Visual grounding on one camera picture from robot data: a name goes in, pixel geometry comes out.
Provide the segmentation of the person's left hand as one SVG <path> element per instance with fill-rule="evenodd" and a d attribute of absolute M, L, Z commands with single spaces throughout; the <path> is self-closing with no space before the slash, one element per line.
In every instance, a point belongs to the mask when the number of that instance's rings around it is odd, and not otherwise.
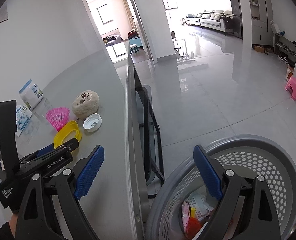
<path fill-rule="evenodd" d="M 13 237 L 15 237 L 15 235 L 16 235 L 17 219 L 18 219 L 18 215 L 13 214 L 9 220 L 9 227 L 10 227 Z"/>

